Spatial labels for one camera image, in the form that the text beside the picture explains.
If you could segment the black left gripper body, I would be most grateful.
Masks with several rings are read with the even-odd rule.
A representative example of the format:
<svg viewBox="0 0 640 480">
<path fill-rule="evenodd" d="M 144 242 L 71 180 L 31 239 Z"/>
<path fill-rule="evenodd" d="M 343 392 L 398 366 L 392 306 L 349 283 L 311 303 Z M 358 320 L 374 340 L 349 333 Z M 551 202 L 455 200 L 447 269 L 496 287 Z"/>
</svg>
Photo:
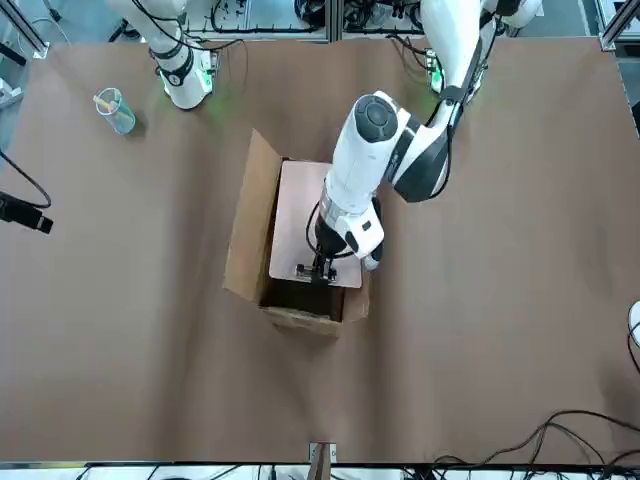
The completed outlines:
<svg viewBox="0 0 640 480">
<path fill-rule="evenodd" d="M 341 259 L 351 255 L 351 249 L 346 241 L 324 220 L 315 222 L 314 234 L 316 238 L 316 257 L 325 259 Z"/>
</svg>

